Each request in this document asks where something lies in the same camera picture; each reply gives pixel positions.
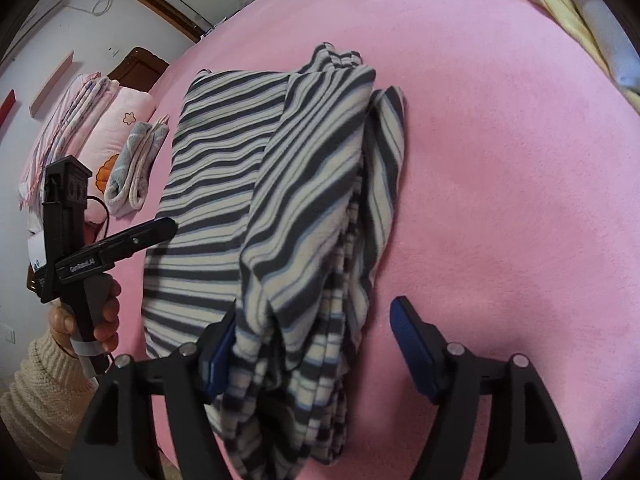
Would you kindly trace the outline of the beige knit sleeve forearm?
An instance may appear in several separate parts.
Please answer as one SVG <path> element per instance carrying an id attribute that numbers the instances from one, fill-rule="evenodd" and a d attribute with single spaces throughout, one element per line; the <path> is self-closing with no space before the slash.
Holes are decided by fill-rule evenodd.
<path id="1" fill-rule="evenodd" d="M 4 426 L 40 479 L 59 479 L 79 425 L 96 392 L 78 359 L 50 333 L 33 340 L 1 396 Z"/>

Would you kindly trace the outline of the person's left hand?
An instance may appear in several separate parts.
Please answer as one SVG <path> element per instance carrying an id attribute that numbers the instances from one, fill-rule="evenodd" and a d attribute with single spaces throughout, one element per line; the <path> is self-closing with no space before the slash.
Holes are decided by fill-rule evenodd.
<path id="1" fill-rule="evenodd" d="M 119 295 L 122 288 L 118 281 L 112 281 L 110 292 L 102 308 L 103 321 L 96 324 L 93 335 L 107 353 L 117 349 L 119 344 Z M 49 332 L 65 354 L 73 359 L 77 358 L 70 337 L 76 332 L 76 320 L 73 313 L 64 304 L 56 304 L 49 311 Z"/>

